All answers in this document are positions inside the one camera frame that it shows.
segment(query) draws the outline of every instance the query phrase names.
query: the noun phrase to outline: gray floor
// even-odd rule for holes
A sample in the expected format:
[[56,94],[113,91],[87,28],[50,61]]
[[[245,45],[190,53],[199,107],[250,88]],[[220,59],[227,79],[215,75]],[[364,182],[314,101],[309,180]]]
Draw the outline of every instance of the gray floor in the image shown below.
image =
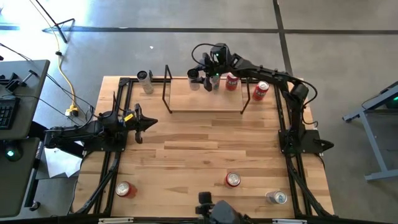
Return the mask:
[[[74,17],[79,26],[277,28],[271,0],[80,0],[44,1],[44,5],[57,20]],[[279,5],[286,29],[398,28],[395,13],[398,2],[393,0],[279,0]],[[0,22],[31,26],[20,31],[0,31],[1,42],[28,57],[51,60],[49,73],[66,88],[56,68],[53,35],[36,29],[45,27],[45,23],[30,5],[20,7],[30,19],[4,16]],[[72,12],[69,10],[72,8],[78,10]],[[294,75],[318,88],[319,97],[311,106],[314,118],[320,123],[321,137],[335,143],[335,147],[325,153],[335,213],[345,218],[396,223],[398,178],[365,181],[364,174],[379,171],[376,159],[362,124],[359,121],[346,124],[341,117],[398,79],[397,36],[289,34],[286,39]],[[162,74],[165,64],[169,64],[173,75],[183,75],[194,66],[190,58],[192,48],[202,42],[226,42],[232,52],[255,64],[284,69],[278,34],[161,32],[71,33],[70,43],[62,44],[63,69],[77,95],[95,105],[104,75],[134,75],[148,69]],[[200,49],[197,54],[207,50]],[[20,60],[5,49],[0,49],[0,55],[6,60]],[[41,97],[61,111],[70,104],[70,99],[49,80]],[[42,103],[35,120],[47,127],[70,124]],[[389,152],[386,159],[398,168],[397,152]],[[75,180],[41,180],[36,198],[45,206],[36,212],[23,210],[18,217],[65,214]]]

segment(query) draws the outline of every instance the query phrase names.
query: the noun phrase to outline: white paper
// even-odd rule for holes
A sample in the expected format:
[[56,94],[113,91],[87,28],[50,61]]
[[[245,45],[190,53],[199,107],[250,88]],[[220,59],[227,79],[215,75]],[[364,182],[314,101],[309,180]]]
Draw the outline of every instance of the white paper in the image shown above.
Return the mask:
[[80,170],[82,159],[79,157],[63,152],[57,148],[47,149],[45,147],[44,152],[50,178],[62,173],[66,173],[67,177],[70,177]]

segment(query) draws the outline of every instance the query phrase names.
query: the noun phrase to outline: yellow cable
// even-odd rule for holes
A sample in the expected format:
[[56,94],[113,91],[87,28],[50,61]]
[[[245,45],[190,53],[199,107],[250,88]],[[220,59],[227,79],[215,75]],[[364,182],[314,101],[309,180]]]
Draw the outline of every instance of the yellow cable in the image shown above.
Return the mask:
[[[61,52],[60,50],[60,42],[58,41],[58,37],[55,34],[54,30],[52,29],[52,26],[50,25],[50,23],[47,21],[47,19],[44,17],[44,15],[40,12],[40,10],[36,7],[36,5],[32,2],[32,0],[29,0],[30,3],[32,3],[32,5],[36,8],[37,12],[39,12],[39,14],[43,17],[44,21],[47,23],[47,25],[49,25],[49,28],[51,29],[52,33],[55,36],[55,40],[57,40],[57,47],[58,47],[58,51]],[[73,89],[72,84],[70,83],[69,79],[67,78],[67,76],[64,74],[64,72],[61,69],[61,55],[58,55],[58,70],[60,71],[61,75],[63,76],[63,78],[67,81],[67,83],[69,84],[71,93],[72,93],[72,104],[70,105],[70,109],[74,109],[76,108],[75,106],[75,90]]]

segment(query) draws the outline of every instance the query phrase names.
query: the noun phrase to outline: wooden table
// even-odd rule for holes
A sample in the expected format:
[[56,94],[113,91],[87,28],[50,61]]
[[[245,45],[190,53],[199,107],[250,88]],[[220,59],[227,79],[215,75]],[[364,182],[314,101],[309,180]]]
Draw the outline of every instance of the wooden table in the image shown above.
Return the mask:
[[[118,89],[119,78],[104,77],[97,113],[112,108],[112,94]],[[226,200],[238,212],[252,218],[294,217],[285,157],[279,149],[279,119],[272,85],[264,100],[252,100],[244,114],[169,114],[162,102],[162,84],[155,83],[151,95],[136,85],[132,89],[130,105],[140,103],[143,114],[159,122],[142,134],[143,144],[134,141],[133,131],[129,134],[117,182],[134,184],[138,193],[133,199],[115,194],[113,217],[197,217],[195,206],[199,204],[198,193],[202,191],[210,191],[214,202]],[[309,108],[304,116],[306,121],[312,120]],[[75,210],[86,202],[98,185],[103,157],[103,152],[94,152],[84,161],[75,191]],[[333,213],[321,161],[312,154],[302,157],[308,188],[325,210]],[[241,184],[235,189],[223,185],[230,171],[241,175]],[[300,208],[304,212],[302,193],[297,188]],[[265,193],[273,190],[285,192],[287,203],[266,203]],[[106,189],[101,209],[107,194]]]

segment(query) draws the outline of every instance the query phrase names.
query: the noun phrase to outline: soda can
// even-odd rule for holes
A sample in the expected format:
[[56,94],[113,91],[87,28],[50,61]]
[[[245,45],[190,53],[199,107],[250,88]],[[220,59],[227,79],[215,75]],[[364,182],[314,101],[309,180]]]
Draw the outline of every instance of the soda can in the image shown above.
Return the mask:
[[189,88],[191,88],[191,90],[193,91],[199,90],[200,88],[199,83],[192,83],[192,81],[197,80],[199,78],[199,73],[196,70],[191,69],[188,71],[187,75],[188,75]]
[[253,93],[253,99],[259,101],[262,100],[267,91],[268,91],[269,85],[268,83],[261,81],[256,85],[256,89],[254,89],[254,93]]
[[122,181],[116,186],[116,194],[119,197],[135,197],[137,194],[137,189],[134,185],[131,185],[129,182]]
[[141,83],[142,88],[146,94],[151,94],[154,92],[154,87],[152,86],[152,72],[149,70],[149,75],[145,71],[140,71],[137,74],[139,83]]
[[266,193],[266,200],[269,203],[282,205],[287,201],[287,196],[280,190]]
[[238,87],[239,78],[235,77],[231,72],[226,75],[225,88],[229,91],[234,91]]
[[225,177],[225,186],[228,188],[237,187],[241,183],[241,176],[235,172],[230,172]]
[[213,85],[214,90],[218,90],[218,88],[220,87],[220,76],[215,75],[215,76],[211,77],[210,83]]

